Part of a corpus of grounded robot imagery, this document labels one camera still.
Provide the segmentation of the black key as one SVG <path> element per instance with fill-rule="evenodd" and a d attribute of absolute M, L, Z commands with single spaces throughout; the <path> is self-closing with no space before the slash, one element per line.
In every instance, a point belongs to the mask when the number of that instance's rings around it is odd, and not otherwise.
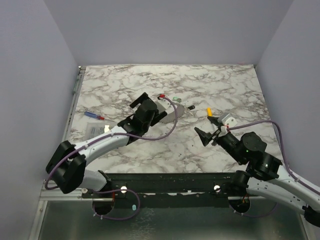
<path fill-rule="evenodd" d="M 194 109 L 195 109 L 195 106 L 191 105 L 191 106 L 187 107 L 185 110 L 186 111 L 191 111 L 191 110 L 194 110 Z"/>

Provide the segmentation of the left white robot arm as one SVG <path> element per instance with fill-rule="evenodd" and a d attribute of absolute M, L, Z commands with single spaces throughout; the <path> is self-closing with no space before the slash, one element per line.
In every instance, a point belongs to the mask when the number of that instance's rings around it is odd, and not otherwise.
<path fill-rule="evenodd" d="M 149 128 L 163 119 L 170 103 L 161 95 L 153 101 L 143 93 L 131 105 L 135 112 L 120 121 L 108 132 L 80 143 L 68 140 L 59 144 L 45 170 L 49 179 L 64 194 L 77 188 L 93 190 L 97 196 L 106 197 L 111 190 L 108 176 L 101 170 L 88 170 L 87 165 L 102 155 L 125 147 L 138 139 L 146 140 Z"/>

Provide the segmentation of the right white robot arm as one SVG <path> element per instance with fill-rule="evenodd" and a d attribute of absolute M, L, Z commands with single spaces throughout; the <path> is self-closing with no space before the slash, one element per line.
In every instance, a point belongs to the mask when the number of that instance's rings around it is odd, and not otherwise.
<path fill-rule="evenodd" d="M 294 173 L 285 158 L 278 159 L 267 153 L 267 143 L 255 132 L 247 132 L 237 139 L 232 131 L 239 127 L 230 113 L 209 116 L 208 120 L 217 127 L 215 132 L 194 129 L 202 144 L 219 145 L 239 165 L 246 166 L 245 170 L 235 172 L 229 184 L 234 195 L 256 195 L 286 205 L 303 215 L 308 223 L 319 227 L 319 186 Z"/>

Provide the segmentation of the green key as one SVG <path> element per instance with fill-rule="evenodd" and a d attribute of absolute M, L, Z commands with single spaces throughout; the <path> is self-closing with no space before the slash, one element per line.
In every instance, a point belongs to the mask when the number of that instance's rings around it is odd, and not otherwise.
<path fill-rule="evenodd" d="M 179 97 L 173 97 L 172 100 L 175 102 L 178 102 L 178 103 L 180 103 L 182 101 L 182 99 Z"/>

